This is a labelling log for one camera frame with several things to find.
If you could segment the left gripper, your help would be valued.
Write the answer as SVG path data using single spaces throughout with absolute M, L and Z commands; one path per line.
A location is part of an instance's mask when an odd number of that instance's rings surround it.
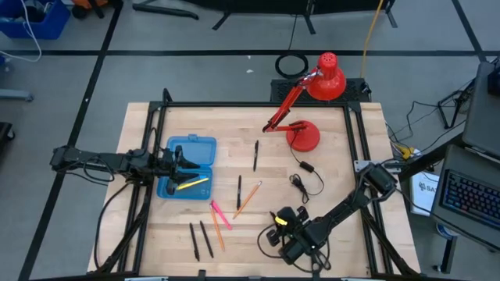
M 200 165 L 187 160 L 182 155 L 182 147 L 176 146 L 174 151 L 166 149 L 162 157 L 157 161 L 157 167 L 155 168 L 156 177 L 169 178 L 169 182 L 166 185 L 166 192 L 169 195 L 173 195 L 177 186 L 188 180 L 199 177 L 198 173 L 183 173 L 179 172 L 180 167 L 183 169 L 198 169 Z

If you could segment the yellow highlighter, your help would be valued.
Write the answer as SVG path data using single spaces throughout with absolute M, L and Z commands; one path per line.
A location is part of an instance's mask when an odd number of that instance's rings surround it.
M 189 187 L 193 187 L 195 185 L 198 185 L 200 183 L 204 183 L 206 181 L 208 181 L 209 178 L 208 177 L 204 177 L 204 178 L 200 178 L 199 180 L 195 180 L 195 181 L 192 181 L 192 182 L 189 182 L 189 183 L 183 183 L 181 185 L 179 185 L 177 187 L 177 190 L 183 190 L 183 189 L 186 189 L 186 188 L 189 188 Z

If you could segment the blue plastic supply box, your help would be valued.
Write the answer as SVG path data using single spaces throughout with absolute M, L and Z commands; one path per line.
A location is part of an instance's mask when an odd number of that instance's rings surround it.
M 212 165 L 216 157 L 216 139 L 214 137 L 200 137 L 196 134 L 172 136 L 168 139 L 166 146 L 170 150 L 174 150 L 176 146 L 181 146 L 184 157 L 188 161 L 199 165 L 198 169 L 180 169 L 183 173 L 198 174 L 197 177 L 189 180 L 188 183 L 202 179 L 205 179 L 205 181 L 182 190 L 176 190 L 173 195 L 170 195 L 167 193 L 169 178 L 163 177 L 159 179 L 157 184 L 157 196 L 162 199 L 209 200 L 213 186 Z

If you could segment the orange pencil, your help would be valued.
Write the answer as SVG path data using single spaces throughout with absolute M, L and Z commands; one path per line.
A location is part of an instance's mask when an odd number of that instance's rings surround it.
M 252 191 L 250 192 L 250 194 L 244 199 L 243 203 L 241 204 L 241 207 L 234 213 L 233 215 L 233 218 L 232 219 L 236 219 L 240 214 L 241 212 L 244 210 L 244 208 L 246 207 L 246 205 L 250 202 L 250 200 L 254 197 L 255 193 L 257 192 L 257 190 L 261 187 L 262 185 L 262 181 L 259 181 L 252 189 Z
M 225 251 L 225 244 L 223 242 L 222 233 L 220 232 L 219 224 L 218 224 L 218 221 L 217 221 L 217 218 L 216 218 L 215 209 L 214 209 L 212 203 L 209 204 L 209 207 L 210 207 L 211 216 L 212 216 L 214 228 L 215 228 L 215 231 L 216 231 L 216 235 L 217 235 L 218 241 L 220 243 L 220 248 L 221 248 L 222 252 L 224 252 Z

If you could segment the pink highlighter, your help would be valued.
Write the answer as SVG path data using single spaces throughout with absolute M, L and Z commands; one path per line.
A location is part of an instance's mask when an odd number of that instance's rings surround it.
M 216 212 L 216 214 L 223 220 L 223 223 L 227 227 L 227 229 L 232 230 L 233 229 L 232 225 L 227 220 L 226 216 L 224 215 L 224 213 L 220 209 L 219 205 L 214 200 L 211 201 L 211 205 L 212 205 L 212 208 L 214 209 L 214 211 Z

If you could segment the red desk lamp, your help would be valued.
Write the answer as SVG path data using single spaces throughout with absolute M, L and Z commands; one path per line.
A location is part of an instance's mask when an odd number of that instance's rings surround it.
M 312 72 L 295 82 L 262 131 L 264 133 L 285 131 L 287 143 L 292 150 L 300 152 L 314 150 L 320 142 L 320 131 L 316 125 L 307 120 L 298 120 L 288 126 L 280 126 L 280 122 L 288 115 L 303 91 L 307 91 L 318 101 L 332 101 L 339 98 L 346 87 L 347 80 L 338 65 L 338 57 L 333 52 L 324 52 Z

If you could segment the black perforated metal platform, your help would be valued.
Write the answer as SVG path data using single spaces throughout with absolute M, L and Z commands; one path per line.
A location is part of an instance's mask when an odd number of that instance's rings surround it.
M 346 88 L 343 94 L 334 100 L 329 101 L 329 103 L 342 103 L 350 101 L 359 102 L 371 102 L 371 90 L 364 79 L 351 78 L 346 80 Z M 293 80 L 272 80 L 271 81 L 271 94 L 270 100 L 272 102 L 283 102 L 287 97 L 289 91 L 294 86 Z M 326 103 L 326 101 L 320 101 L 309 95 L 307 91 L 303 91 L 298 99 L 297 103 Z

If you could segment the yellow plug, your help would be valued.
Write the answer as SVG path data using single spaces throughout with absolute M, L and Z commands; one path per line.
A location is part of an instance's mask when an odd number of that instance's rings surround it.
M 404 160 L 408 160 L 411 157 L 413 157 L 415 148 L 413 147 L 408 147 L 403 144 L 396 144 L 395 147 L 398 149 L 398 151 L 401 153 L 401 156 Z

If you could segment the white printed paper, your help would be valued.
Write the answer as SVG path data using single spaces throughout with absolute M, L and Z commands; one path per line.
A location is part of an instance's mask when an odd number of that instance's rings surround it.
M 429 211 L 434 202 L 438 182 L 439 176 L 425 172 L 417 173 L 411 178 L 411 213 L 423 216 L 430 215 Z

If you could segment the black partition screen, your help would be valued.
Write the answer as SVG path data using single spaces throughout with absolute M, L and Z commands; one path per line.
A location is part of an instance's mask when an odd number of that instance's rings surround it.
M 179 0 L 199 7 L 223 12 L 223 17 L 212 27 L 218 30 L 235 13 L 291 14 L 305 19 L 310 34 L 315 34 L 311 15 L 337 12 L 385 11 L 393 28 L 398 25 L 391 13 L 395 0 Z

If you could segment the grey metal bar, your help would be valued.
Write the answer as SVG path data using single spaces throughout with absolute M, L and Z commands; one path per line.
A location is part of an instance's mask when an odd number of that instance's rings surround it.
M 16 99 L 31 102 L 34 96 L 29 91 L 0 89 L 0 99 Z

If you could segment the orange and black object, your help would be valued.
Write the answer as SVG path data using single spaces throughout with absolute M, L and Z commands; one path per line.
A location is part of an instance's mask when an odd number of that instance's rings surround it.
M 88 13 L 94 12 L 99 19 L 104 17 L 102 7 L 112 6 L 113 8 L 121 8 L 123 0 L 71 0 L 73 8 L 72 15 L 79 20 L 84 19 Z

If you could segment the blue storage bin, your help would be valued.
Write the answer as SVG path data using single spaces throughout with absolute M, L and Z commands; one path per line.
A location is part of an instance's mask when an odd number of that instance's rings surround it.
M 55 40 L 70 11 L 61 0 L 0 0 L 0 32 L 9 38 Z

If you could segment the grey closed laptop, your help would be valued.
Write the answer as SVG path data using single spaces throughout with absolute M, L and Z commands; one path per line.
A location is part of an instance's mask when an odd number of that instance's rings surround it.
M 500 66 L 479 65 L 471 98 L 462 139 L 500 158 Z

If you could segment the black aluminium table frame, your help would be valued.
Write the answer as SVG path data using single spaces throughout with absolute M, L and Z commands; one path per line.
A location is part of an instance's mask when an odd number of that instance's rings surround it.
M 228 230 L 217 219 L 225 251 L 222 252 L 211 216 L 209 202 L 159 198 L 153 189 L 133 188 L 118 179 L 110 183 L 106 197 L 109 207 L 102 217 L 98 240 L 98 257 L 89 266 L 103 264 L 124 235 L 131 202 L 149 200 L 148 218 L 142 233 L 127 249 L 125 267 L 142 276 L 195 276 L 205 270 L 210 277 L 294 277 L 310 278 L 310 260 L 302 257 L 296 265 L 287 265 L 276 258 L 276 251 L 263 234 L 271 222 L 270 212 L 285 206 L 298 207 L 300 193 L 289 177 L 298 173 L 299 162 L 316 167 L 316 174 L 302 173 L 306 187 L 313 192 L 307 204 L 308 212 L 316 217 L 331 210 L 354 187 L 353 162 L 356 158 L 383 161 L 392 156 L 382 108 L 378 103 L 361 106 L 362 129 L 366 143 L 360 141 L 360 127 L 345 122 L 343 108 L 322 105 L 295 107 L 288 122 L 306 119 L 315 123 L 321 133 L 319 146 L 309 153 L 292 154 L 283 133 L 264 133 L 263 126 L 276 112 L 268 102 L 217 102 L 214 105 L 168 106 L 161 130 L 163 139 L 172 136 L 214 137 L 216 157 L 213 163 L 214 200 L 233 229 Z M 255 142 L 259 140 L 256 171 L 253 172 Z M 237 211 L 238 176 L 242 177 L 241 203 L 253 187 L 261 187 L 241 214 Z M 207 249 L 199 222 L 208 233 L 214 258 Z M 196 261 L 189 229 L 192 223 L 200 254 Z

